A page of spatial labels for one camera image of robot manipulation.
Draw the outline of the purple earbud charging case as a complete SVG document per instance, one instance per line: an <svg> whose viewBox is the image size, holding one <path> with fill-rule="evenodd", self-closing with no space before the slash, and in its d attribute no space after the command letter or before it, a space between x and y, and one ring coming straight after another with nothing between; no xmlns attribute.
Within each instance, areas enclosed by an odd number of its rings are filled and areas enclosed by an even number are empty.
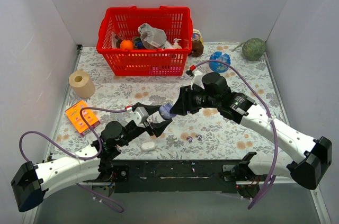
<svg viewBox="0 0 339 224"><path fill-rule="evenodd" d="M165 105L161 105L160 108L159 108L159 114L160 116L164 119L164 120L169 120L169 119L172 119L174 118L176 115L175 114L172 114L170 112L172 108L172 104L171 103L166 103Z"/></svg>

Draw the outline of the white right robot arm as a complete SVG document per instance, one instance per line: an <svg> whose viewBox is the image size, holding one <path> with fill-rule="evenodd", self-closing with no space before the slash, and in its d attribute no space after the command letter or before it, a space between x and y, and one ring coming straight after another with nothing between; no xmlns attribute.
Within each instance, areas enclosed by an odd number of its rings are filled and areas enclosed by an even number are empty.
<svg viewBox="0 0 339 224"><path fill-rule="evenodd" d="M310 190L316 189L332 163L332 142L305 135L267 112L243 93L233 92L218 73L194 76L180 88L170 113L187 115L201 108L215 108L226 119L247 127L278 145L273 156L248 153L226 170L228 178L252 180L256 176L284 176Z"/></svg>

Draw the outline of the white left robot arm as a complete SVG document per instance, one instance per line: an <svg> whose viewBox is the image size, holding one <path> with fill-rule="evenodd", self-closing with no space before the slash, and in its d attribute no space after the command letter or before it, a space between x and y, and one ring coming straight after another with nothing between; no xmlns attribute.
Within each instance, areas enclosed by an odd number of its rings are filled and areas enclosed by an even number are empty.
<svg viewBox="0 0 339 224"><path fill-rule="evenodd" d="M65 157L35 164L27 160L11 181L20 212L29 211L53 193L82 182L124 182L128 179L126 166L114 166L112 161L121 148L143 133L159 137L173 121L170 104L127 106L132 120L123 126L118 121L106 124L97 140L85 148L67 153Z"/></svg>

